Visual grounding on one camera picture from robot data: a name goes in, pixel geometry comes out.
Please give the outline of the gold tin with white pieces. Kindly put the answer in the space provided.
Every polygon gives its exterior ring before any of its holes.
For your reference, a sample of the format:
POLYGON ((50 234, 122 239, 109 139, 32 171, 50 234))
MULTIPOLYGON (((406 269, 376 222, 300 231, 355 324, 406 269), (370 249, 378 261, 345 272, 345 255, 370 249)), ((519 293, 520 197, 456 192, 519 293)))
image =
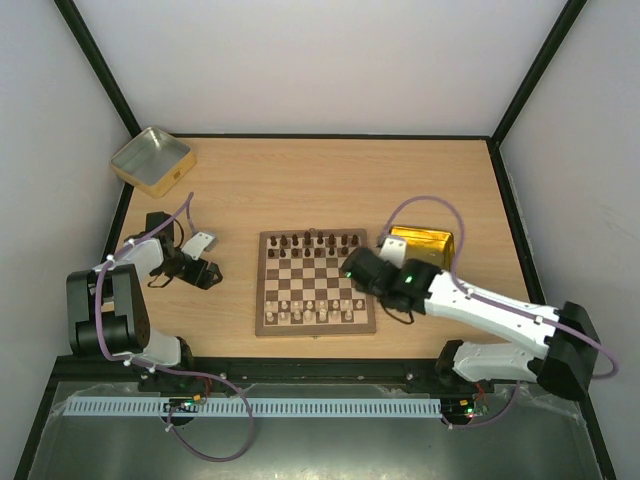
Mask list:
POLYGON ((406 241, 406 259, 418 259, 450 270, 455 256, 454 234, 425 227, 393 225, 392 236, 406 241))

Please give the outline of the wooden chess board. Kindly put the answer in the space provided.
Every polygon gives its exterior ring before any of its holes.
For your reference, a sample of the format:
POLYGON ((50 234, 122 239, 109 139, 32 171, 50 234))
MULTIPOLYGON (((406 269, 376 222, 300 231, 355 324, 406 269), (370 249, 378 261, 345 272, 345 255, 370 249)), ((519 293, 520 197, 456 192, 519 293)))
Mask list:
POLYGON ((259 235, 258 337, 370 335, 375 301, 341 271, 368 245, 364 229, 264 231, 259 235))

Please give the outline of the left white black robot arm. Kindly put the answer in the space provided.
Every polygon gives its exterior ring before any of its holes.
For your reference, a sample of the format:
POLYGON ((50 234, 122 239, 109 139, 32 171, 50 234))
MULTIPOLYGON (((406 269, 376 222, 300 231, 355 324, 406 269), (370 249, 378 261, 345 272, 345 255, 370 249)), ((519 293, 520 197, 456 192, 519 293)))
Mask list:
POLYGON ((134 363, 192 370, 194 360, 186 340, 151 326, 144 284, 164 277, 166 287, 178 279, 201 290, 223 280, 219 266, 202 254, 217 243, 213 233, 192 231, 186 238, 178 219, 158 211, 146 215, 145 229, 130 236, 123 251, 89 270, 66 279, 69 344, 74 355, 100 355, 126 366, 134 363))

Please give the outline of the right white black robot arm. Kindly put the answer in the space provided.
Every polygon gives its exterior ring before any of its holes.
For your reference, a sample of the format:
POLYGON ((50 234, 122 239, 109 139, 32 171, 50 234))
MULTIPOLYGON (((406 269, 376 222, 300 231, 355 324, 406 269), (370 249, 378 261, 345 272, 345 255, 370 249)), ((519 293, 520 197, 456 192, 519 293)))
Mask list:
POLYGON ((341 272, 385 308, 453 319, 502 338, 500 344, 452 341, 436 379, 455 392, 468 382, 535 382, 557 397, 581 401, 595 379, 600 344, 586 309, 523 303, 461 282, 439 266, 409 259, 401 266, 356 248, 341 272))

